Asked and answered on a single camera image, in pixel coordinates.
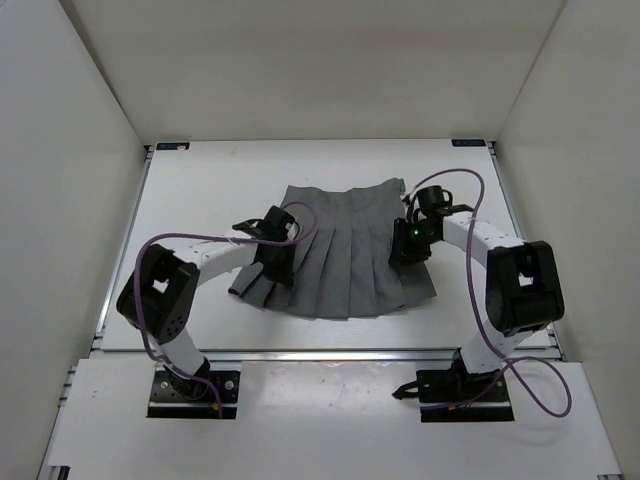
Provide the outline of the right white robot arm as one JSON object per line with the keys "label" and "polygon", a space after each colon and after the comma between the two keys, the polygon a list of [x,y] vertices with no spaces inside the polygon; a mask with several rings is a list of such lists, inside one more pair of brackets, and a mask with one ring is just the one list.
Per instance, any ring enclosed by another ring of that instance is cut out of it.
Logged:
{"label": "right white robot arm", "polygon": [[471,400],[524,339],[564,315],[553,250],[544,241],[527,242],[480,220],[440,186],[423,188],[403,202],[406,213],[393,225],[389,264],[394,269],[426,262],[439,242],[459,248],[475,315],[472,266],[485,270],[478,334],[456,351],[442,381],[456,398]]}

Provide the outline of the grey pleated skirt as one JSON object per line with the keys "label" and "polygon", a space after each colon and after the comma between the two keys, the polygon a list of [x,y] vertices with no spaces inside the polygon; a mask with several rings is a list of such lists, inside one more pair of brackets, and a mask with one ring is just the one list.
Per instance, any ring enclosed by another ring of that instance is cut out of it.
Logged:
{"label": "grey pleated skirt", "polygon": [[426,265],[388,263],[404,192],[400,178],[344,192],[288,186],[283,207],[303,229],[315,230],[295,248],[292,286],[268,280],[254,264],[239,271],[229,294],[310,319],[378,317],[422,305],[436,295]]}

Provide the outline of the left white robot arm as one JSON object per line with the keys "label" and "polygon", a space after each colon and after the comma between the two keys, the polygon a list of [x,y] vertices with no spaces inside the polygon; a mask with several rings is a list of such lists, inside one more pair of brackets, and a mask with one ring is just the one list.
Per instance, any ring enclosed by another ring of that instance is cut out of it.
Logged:
{"label": "left white robot arm", "polygon": [[197,398],[208,389],[210,368],[187,330],[197,290],[255,264],[272,281],[290,286],[302,237],[295,217],[277,206],[262,219],[234,225],[227,236],[158,235],[141,247],[116,309],[140,332],[148,356],[174,375],[176,388]]}

